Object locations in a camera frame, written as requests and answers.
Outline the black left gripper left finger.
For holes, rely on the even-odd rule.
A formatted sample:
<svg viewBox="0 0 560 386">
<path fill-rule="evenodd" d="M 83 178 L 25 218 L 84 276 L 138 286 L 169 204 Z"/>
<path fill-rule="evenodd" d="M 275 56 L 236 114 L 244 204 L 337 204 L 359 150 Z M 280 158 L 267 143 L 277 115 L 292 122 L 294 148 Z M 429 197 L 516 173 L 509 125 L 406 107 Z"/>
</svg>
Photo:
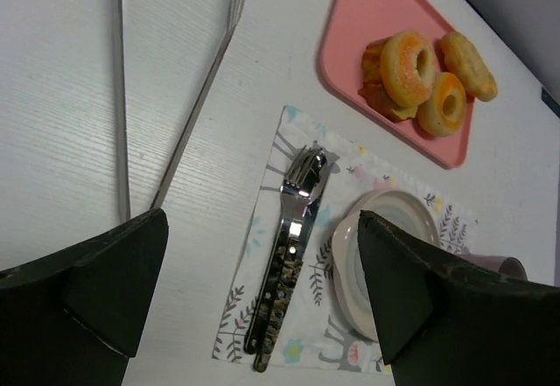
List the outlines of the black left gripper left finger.
<svg viewBox="0 0 560 386">
<path fill-rule="evenodd" d="M 1 273 L 3 385 L 119 385 L 137 355 L 169 225 L 152 209 Z"/>
</svg>

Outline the oblong golden bread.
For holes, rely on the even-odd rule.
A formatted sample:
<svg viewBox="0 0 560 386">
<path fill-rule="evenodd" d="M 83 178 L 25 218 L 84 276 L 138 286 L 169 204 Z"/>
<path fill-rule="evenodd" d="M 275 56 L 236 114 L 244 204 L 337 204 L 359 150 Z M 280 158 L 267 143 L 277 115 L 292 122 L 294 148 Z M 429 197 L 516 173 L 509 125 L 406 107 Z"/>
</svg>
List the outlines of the oblong golden bread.
<svg viewBox="0 0 560 386">
<path fill-rule="evenodd" d="M 455 74 L 465 91 L 483 102 L 490 102 L 498 95 L 493 74 L 485 64 L 474 44 L 460 32 L 449 32 L 439 41 L 446 69 Z"/>
</svg>

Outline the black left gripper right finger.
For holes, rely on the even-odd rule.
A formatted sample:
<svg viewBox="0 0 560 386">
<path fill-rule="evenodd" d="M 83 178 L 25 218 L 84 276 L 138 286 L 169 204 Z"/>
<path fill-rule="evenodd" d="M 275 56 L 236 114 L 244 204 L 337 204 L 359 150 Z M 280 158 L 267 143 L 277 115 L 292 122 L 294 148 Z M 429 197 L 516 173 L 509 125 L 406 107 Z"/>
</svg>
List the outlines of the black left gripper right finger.
<svg viewBox="0 0 560 386">
<path fill-rule="evenodd" d="M 556 385 L 559 290 L 487 270 L 372 211 L 358 246 L 398 385 Z"/>
</svg>

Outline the metal serving tongs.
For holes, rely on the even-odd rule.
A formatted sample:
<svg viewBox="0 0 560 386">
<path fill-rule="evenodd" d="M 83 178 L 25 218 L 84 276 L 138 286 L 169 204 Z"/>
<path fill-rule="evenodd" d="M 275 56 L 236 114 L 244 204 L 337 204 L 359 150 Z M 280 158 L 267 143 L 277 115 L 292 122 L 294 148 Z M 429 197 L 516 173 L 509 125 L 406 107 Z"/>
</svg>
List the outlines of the metal serving tongs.
<svg viewBox="0 0 560 386">
<path fill-rule="evenodd" d="M 162 205 L 245 0 L 104 0 L 120 221 L 146 181 Z"/>
</svg>

